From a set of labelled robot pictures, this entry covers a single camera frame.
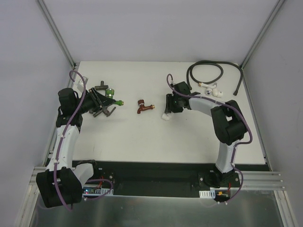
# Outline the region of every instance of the green cap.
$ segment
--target green cap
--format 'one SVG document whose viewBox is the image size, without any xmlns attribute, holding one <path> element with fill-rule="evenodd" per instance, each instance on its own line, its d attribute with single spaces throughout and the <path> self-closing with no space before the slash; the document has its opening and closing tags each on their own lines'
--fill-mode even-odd
<svg viewBox="0 0 303 227">
<path fill-rule="evenodd" d="M 108 98 L 113 98 L 115 94 L 115 90 L 108 88 L 105 90 L 105 96 Z"/>
<path fill-rule="evenodd" d="M 114 105 L 124 105 L 124 102 L 122 100 L 118 100 L 114 102 Z"/>
</svg>

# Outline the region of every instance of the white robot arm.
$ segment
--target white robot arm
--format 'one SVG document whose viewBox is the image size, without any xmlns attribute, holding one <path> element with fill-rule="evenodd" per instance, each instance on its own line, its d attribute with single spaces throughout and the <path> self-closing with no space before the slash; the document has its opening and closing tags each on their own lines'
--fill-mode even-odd
<svg viewBox="0 0 303 227">
<path fill-rule="evenodd" d="M 191 98 L 189 100 L 189 106 L 192 110 L 200 111 L 211 117 L 212 116 L 211 109 L 219 105 L 209 102 L 208 100 L 205 99 Z M 232 153 L 233 153 L 234 145 L 238 142 L 239 140 L 236 140 L 231 145 L 227 145 L 226 143 L 220 142 L 219 155 L 215 163 L 215 166 L 218 168 L 218 170 L 221 173 L 227 173 L 233 170 L 231 166 Z"/>
<path fill-rule="evenodd" d="M 56 121 L 57 140 L 54 147 L 54 154 L 46 167 L 46 171 L 38 173 L 36 177 L 42 199 L 48 208 L 61 206 L 62 199 L 66 204 L 80 202 L 82 199 L 82 188 L 85 182 L 92 176 L 100 178 L 100 176 L 98 176 L 97 164 L 94 160 L 81 161 L 74 170 L 72 169 L 72 157 L 75 143 L 81 130 L 82 114 L 92 111 L 95 117 L 101 112 L 106 111 L 107 107 L 111 105 L 123 105 L 121 100 L 116 101 L 106 97 L 94 88 L 86 91 L 79 109 L 77 109 L 77 107 L 80 103 L 80 98 L 73 89 L 62 89 L 58 95 L 61 106 L 58 109 Z M 56 186 L 58 186 L 62 198 L 58 195 L 58 188 L 56 188 Z"/>
<path fill-rule="evenodd" d="M 181 82 L 171 86 L 175 91 L 185 96 L 180 96 L 175 92 L 166 95 L 166 108 L 162 116 L 164 120 L 169 119 L 170 113 L 181 113 L 185 108 L 200 111 L 213 120 L 214 131 L 220 141 L 219 155 L 214 165 L 214 171 L 209 174 L 204 183 L 210 187 L 219 188 L 222 183 L 234 175 L 233 163 L 231 162 L 236 152 L 235 144 L 244 137 L 247 129 L 232 109 L 194 97 L 198 93 L 191 94 L 187 83 Z M 226 104 L 241 112 L 236 101 L 231 100 Z"/>
</svg>

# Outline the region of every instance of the white wall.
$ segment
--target white wall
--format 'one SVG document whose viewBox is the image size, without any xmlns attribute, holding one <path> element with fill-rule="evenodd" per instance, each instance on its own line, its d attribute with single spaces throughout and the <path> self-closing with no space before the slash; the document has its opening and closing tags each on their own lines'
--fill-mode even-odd
<svg viewBox="0 0 303 227">
<path fill-rule="evenodd" d="M 34 0 L 0 1 L 0 226 L 41 165 L 69 65 Z"/>
<path fill-rule="evenodd" d="M 241 63 L 277 0 L 46 0 L 75 61 Z"/>
<path fill-rule="evenodd" d="M 245 68 L 273 170 L 281 171 L 303 226 L 303 1 L 288 0 Z"/>
</svg>

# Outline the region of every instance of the white table surface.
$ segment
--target white table surface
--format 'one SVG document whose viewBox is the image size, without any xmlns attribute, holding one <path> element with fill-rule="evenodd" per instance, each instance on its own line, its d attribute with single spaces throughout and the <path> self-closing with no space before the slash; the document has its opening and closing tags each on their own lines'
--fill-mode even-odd
<svg viewBox="0 0 303 227">
<path fill-rule="evenodd" d="M 114 99 L 123 100 L 110 117 L 100 114 L 94 118 L 83 115 L 80 136 L 76 142 L 74 160 L 140 161 L 175 163 L 214 163 L 218 157 L 219 140 L 215 136 L 212 119 L 198 111 L 184 110 L 168 122 L 161 119 L 165 109 L 166 94 L 171 93 L 166 76 L 171 73 L 174 82 L 186 81 L 190 62 L 118 62 L 82 61 L 79 72 L 88 77 L 87 89 L 106 85 L 115 90 Z M 240 145 L 235 162 L 238 164 L 264 164 L 263 153 L 257 137 L 250 106 L 243 84 L 237 96 L 233 92 L 240 72 L 233 66 L 221 65 L 223 76 L 217 81 L 223 91 L 220 101 L 234 99 L 248 122 L 253 142 Z M 215 66 L 196 66 L 195 78 L 210 81 L 220 70 Z M 204 94 L 205 88 L 191 80 L 193 92 Z M 139 99 L 155 109 L 137 114 Z M 248 133 L 243 141 L 248 140 Z"/>
</svg>

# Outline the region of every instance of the black hose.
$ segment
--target black hose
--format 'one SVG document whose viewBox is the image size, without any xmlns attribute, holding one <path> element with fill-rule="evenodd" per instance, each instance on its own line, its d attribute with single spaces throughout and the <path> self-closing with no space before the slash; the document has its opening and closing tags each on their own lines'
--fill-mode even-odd
<svg viewBox="0 0 303 227">
<path fill-rule="evenodd" d="M 188 84 L 188 86 L 189 86 L 189 89 L 190 89 L 190 90 L 192 89 L 192 87 L 191 87 L 191 85 L 190 85 L 190 83 L 189 83 L 189 75 L 190 75 L 190 77 L 192 78 L 192 80 L 193 80 L 194 82 L 196 82 L 196 83 L 212 84 L 212 83 L 216 82 L 218 79 L 220 79 L 220 78 L 222 77 L 222 75 L 223 75 L 223 68 L 222 68 L 220 65 L 218 65 L 218 64 L 228 64 L 228 65 L 232 65 L 232 66 L 236 67 L 236 68 L 240 71 L 240 79 L 239 79 L 237 88 L 236 88 L 236 90 L 235 90 L 234 93 L 233 93 L 233 95 L 236 96 L 236 95 L 238 94 L 238 91 L 239 91 L 241 82 L 242 82 L 242 80 L 243 80 L 243 71 L 242 71 L 242 69 L 241 69 L 238 65 L 236 65 L 236 64 L 234 64 L 234 63 L 231 63 L 231 62 L 228 62 L 228 61 L 208 61 L 208 60 L 203 60 L 203 61 L 198 61 L 198 62 L 196 62 L 195 64 L 192 64 L 192 65 L 188 68 L 188 70 L 187 70 L 187 72 L 186 72 L 186 81 L 187 81 L 187 84 Z M 214 65 L 214 66 L 216 66 L 216 67 L 218 67 L 218 68 L 220 69 L 221 73 L 220 73 L 220 75 L 219 75 L 216 79 L 214 79 L 214 80 L 212 80 L 212 81 L 209 81 L 209 82 L 201 82 L 201 81 L 197 80 L 196 78 L 194 78 L 194 75 L 193 75 L 193 68 L 194 68 L 196 65 Z"/>
</svg>

